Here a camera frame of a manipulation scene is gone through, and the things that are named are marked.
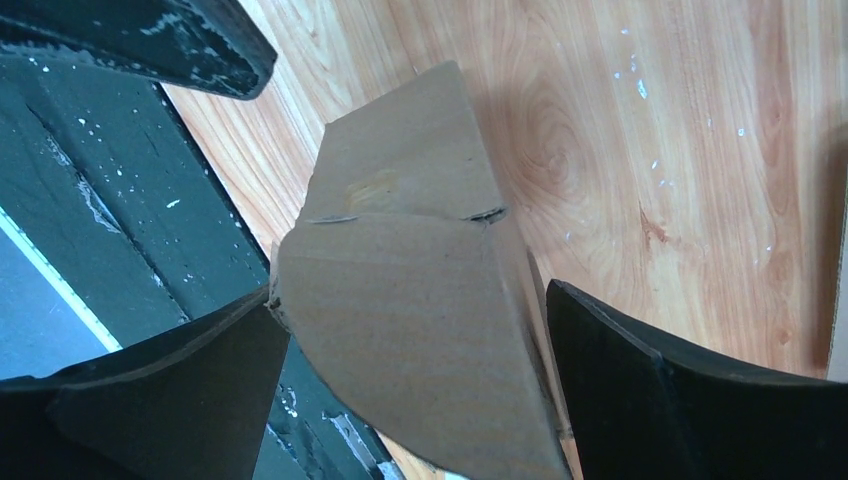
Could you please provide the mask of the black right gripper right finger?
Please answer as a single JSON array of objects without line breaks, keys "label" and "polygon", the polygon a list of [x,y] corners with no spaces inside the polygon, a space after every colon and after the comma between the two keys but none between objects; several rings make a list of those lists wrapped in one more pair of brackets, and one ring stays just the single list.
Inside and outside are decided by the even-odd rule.
[{"label": "black right gripper right finger", "polygon": [[547,325],[587,479],[843,479],[847,387],[761,367],[552,280]]}]

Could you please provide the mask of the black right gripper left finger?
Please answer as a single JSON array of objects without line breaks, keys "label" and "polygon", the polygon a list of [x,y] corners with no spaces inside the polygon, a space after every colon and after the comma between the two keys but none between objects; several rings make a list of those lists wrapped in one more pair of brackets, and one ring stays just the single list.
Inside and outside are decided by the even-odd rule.
[{"label": "black right gripper left finger", "polygon": [[249,479],[289,342],[260,287],[50,376],[1,384],[5,479]]}]

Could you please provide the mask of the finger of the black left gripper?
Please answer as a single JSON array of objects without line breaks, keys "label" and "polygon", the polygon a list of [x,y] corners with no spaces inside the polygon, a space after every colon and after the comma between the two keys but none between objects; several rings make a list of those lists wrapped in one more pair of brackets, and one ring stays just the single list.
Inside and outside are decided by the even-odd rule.
[{"label": "finger of the black left gripper", "polygon": [[240,100],[277,52],[237,1],[4,1],[1,54],[147,78]]}]

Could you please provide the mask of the small brown cardboard box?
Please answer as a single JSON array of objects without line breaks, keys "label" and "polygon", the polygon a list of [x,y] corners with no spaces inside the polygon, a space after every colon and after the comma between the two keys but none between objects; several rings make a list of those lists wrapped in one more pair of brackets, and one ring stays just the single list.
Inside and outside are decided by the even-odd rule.
[{"label": "small brown cardboard box", "polygon": [[459,66],[329,123],[270,306],[364,422],[469,479],[567,479],[543,288]]}]

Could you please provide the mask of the large flat cardboard sheet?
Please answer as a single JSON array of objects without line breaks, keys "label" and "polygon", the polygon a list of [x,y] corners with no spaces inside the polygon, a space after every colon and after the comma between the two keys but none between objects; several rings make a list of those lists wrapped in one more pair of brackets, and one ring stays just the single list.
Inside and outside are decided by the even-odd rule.
[{"label": "large flat cardboard sheet", "polygon": [[844,195],[826,379],[847,382],[847,195]]}]

